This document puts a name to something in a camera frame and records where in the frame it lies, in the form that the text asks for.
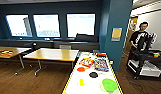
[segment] window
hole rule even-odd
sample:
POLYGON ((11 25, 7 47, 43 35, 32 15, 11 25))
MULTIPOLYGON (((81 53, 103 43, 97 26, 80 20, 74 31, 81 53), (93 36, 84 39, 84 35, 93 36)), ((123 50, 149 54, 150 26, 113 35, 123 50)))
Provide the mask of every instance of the window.
POLYGON ((95 14, 67 14, 68 37, 94 35, 95 14))
POLYGON ((58 15, 34 15, 38 37, 60 37, 58 15))
POLYGON ((6 16, 12 36, 32 36, 28 15, 6 16))

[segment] floor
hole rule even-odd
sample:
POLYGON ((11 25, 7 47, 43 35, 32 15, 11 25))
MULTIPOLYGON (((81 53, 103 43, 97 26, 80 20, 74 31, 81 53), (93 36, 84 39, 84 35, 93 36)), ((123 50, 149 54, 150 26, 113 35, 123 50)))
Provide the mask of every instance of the floor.
POLYGON ((119 72, 116 74, 124 94, 161 94, 161 81, 134 80, 126 69, 127 56, 121 58, 119 72))
POLYGON ((0 63, 0 94, 61 94, 72 71, 71 65, 53 64, 35 77, 38 65, 25 67, 15 76, 20 64, 0 63))
MULTIPOLYGON (((125 67, 127 57, 121 58, 119 72, 116 74, 124 94, 161 94, 161 81, 134 80, 125 67)), ((61 94, 72 72, 71 64, 52 64, 34 76, 39 68, 37 62, 25 64, 23 71, 19 62, 0 62, 0 94, 61 94)))

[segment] white wall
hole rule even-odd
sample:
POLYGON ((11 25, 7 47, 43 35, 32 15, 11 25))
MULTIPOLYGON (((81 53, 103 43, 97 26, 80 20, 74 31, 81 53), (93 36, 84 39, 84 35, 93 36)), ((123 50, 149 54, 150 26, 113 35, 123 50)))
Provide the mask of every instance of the white wall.
POLYGON ((140 23, 144 21, 149 23, 146 31, 157 34, 157 39, 156 42, 152 45, 152 49, 161 50, 161 10, 151 12, 158 9, 161 9, 161 2, 135 9, 132 11, 131 16, 138 16, 136 30, 139 30, 140 23))

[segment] bowl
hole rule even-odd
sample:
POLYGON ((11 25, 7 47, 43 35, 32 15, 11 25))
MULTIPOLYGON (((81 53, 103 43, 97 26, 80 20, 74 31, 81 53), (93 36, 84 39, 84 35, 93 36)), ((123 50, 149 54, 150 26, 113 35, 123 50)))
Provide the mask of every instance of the bowl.
POLYGON ((117 83, 111 79, 102 80, 103 87, 108 92, 113 92, 118 88, 117 83))

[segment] poster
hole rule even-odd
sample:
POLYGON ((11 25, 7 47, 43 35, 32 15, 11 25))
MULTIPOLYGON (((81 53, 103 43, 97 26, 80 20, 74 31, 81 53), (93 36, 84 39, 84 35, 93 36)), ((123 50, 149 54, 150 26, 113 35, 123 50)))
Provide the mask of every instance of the poster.
POLYGON ((120 41, 122 28, 113 28, 111 41, 120 41))

